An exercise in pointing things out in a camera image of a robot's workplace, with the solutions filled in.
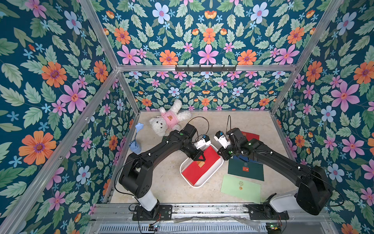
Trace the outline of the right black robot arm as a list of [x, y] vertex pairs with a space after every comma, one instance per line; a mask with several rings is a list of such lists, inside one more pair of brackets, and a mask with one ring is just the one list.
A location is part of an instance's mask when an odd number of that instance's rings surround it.
[[248, 157], [267, 165], [297, 186], [297, 190], [269, 196], [263, 203], [266, 217], [295, 210], [319, 215], [330, 200], [333, 187], [328, 183], [326, 173], [321, 167], [302, 165], [272, 150], [258, 139], [248, 140], [239, 128], [231, 129], [227, 133], [218, 131], [214, 138], [221, 144], [218, 155], [224, 160], [233, 156]]

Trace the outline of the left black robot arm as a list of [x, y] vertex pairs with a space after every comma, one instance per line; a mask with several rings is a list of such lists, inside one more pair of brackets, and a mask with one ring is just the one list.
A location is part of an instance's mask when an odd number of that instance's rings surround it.
[[164, 159], [176, 151], [182, 151], [193, 161], [205, 161], [206, 157], [201, 149], [192, 143], [197, 129], [187, 124], [182, 130], [173, 130], [162, 138], [161, 143], [152, 149], [140, 153], [132, 153], [126, 159], [118, 182], [137, 199], [146, 195], [151, 189], [153, 171]]

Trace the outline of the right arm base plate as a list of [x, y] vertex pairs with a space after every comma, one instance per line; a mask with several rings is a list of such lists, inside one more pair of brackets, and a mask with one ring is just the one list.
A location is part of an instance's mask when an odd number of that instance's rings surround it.
[[270, 205], [247, 204], [251, 220], [289, 220], [288, 212], [276, 212]]

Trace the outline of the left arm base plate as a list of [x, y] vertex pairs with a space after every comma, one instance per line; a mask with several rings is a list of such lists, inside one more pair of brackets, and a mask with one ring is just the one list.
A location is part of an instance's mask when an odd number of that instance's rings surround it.
[[136, 206], [132, 221], [168, 221], [172, 218], [172, 205], [156, 205], [152, 211], [147, 211], [142, 206]]

